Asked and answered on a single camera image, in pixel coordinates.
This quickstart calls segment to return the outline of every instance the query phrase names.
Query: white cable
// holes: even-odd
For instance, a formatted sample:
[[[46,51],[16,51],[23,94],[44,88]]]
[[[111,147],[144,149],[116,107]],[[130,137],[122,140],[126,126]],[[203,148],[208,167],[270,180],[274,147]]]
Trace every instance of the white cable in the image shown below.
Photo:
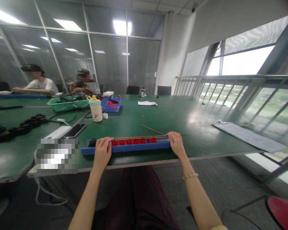
[[[36,163],[37,163],[37,149],[34,151],[34,163],[35,163],[35,165],[36,165]],[[40,185],[40,182],[39,182],[39,178],[38,178],[38,177],[35,177],[34,179],[35,179],[35,182],[37,183],[37,193],[36,193],[36,197],[35,197],[35,201],[36,201],[37,204],[57,206],[57,205],[65,204],[65,203],[68,201],[68,199],[59,197],[59,196],[57,196],[57,195],[55,195],[55,194],[47,191],[46,189],[44,189],[44,188]],[[39,194],[39,190],[40,190],[40,189],[43,190],[45,193],[47,193],[47,194],[49,194],[49,195],[51,195],[51,196],[53,196],[53,197],[55,197],[55,198],[58,198],[58,199],[61,199],[61,200],[65,200],[65,201],[62,202],[62,203],[55,203],[55,204],[51,204],[51,203],[40,203],[40,202],[38,201],[38,194]]]
[[[67,126],[69,126],[69,124],[66,122],[65,119],[58,118],[57,121],[58,121],[58,122],[63,122],[63,123],[65,123]]]

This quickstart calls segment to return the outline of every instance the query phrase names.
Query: paper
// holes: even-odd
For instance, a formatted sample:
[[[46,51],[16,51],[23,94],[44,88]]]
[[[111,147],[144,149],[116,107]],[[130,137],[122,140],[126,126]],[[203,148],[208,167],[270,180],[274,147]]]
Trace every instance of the paper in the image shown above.
[[[145,101],[145,102],[138,102],[138,105],[157,105],[157,104],[156,102]]]
[[[288,148],[283,144],[280,144],[269,138],[255,134],[252,131],[244,129],[231,122],[225,122],[223,124],[214,124],[214,126],[266,152],[275,153]]]

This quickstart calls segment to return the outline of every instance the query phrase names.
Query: wooden stick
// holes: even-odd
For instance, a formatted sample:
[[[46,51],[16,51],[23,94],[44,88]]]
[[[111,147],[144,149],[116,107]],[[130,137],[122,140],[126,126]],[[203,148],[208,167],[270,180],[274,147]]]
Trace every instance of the wooden stick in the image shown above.
[[[144,126],[144,125],[141,125],[141,126],[143,126],[143,127],[145,127],[145,128],[148,128],[148,127],[146,127],[146,126]],[[153,130],[153,129],[151,129],[151,128],[148,128],[148,129],[150,129],[150,130],[152,130],[152,131],[155,131],[155,130]],[[159,133],[159,132],[157,132],[157,131],[155,131],[156,133]],[[164,134],[162,134],[162,133],[159,133],[159,134],[161,134],[161,135],[164,135]]]

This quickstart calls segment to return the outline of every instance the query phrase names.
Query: green workbench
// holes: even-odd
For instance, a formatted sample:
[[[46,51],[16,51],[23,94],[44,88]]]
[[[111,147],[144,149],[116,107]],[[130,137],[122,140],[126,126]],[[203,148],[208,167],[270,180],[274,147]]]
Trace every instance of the green workbench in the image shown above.
[[[16,106],[22,105],[25,108],[0,110],[0,124],[4,127],[18,127],[21,122],[29,119],[38,113],[46,115],[50,118],[57,113],[47,106],[49,99],[2,99],[0,98],[0,106]],[[78,112],[79,120],[85,113]],[[56,118],[71,120],[75,117],[75,112],[62,114]],[[26,135],[17,136],[16,138],[0,143],[0,183],[16,181],[23,174],[32,168],[34,160],[33,153],[36,149],[37,140],[50,134],[64,123],[46,123],[33,129]]]
[[[140,124],[163,134],[169,131],[181,133],[186,153],[191,160],[263,152],[212,126],[212,123],[219,119],[234,121],[238,116],[225,106],[212,103],[203,105],[191,98],[178,96],[147,96],[142,99],[137,95],[122,97],[120,111],[108,113],[108,119],[98,123],[92,118],[81,121],[87,124],[87,127],[77,136],[80,142],[79,149],[76,150],[79,172],[90,171],[93,166],[94,156],[84,157],[80,152],[80,148],[87,146],[88,139],[159,135]],[[154,101],[158,106],[138,105],[138,101],[146,100]],[[171,149],[115,153],[107,169],[176,161],[178,158]],[[34,167],[28,176],[42,175],[39,175]]]

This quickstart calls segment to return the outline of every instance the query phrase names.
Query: bracelet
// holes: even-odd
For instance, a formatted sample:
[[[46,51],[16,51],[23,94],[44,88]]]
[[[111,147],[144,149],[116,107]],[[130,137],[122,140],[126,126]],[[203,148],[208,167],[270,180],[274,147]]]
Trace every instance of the bracelet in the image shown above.
[[[185,179],[188,179],[188,178],[190,178],[190,177],[195,177],[195,176],[198,176],[198,174],[197,174],[197,173],[187,174],[187,175],[184,175],[184,176],[182,177],[182,179],[185,180]]]

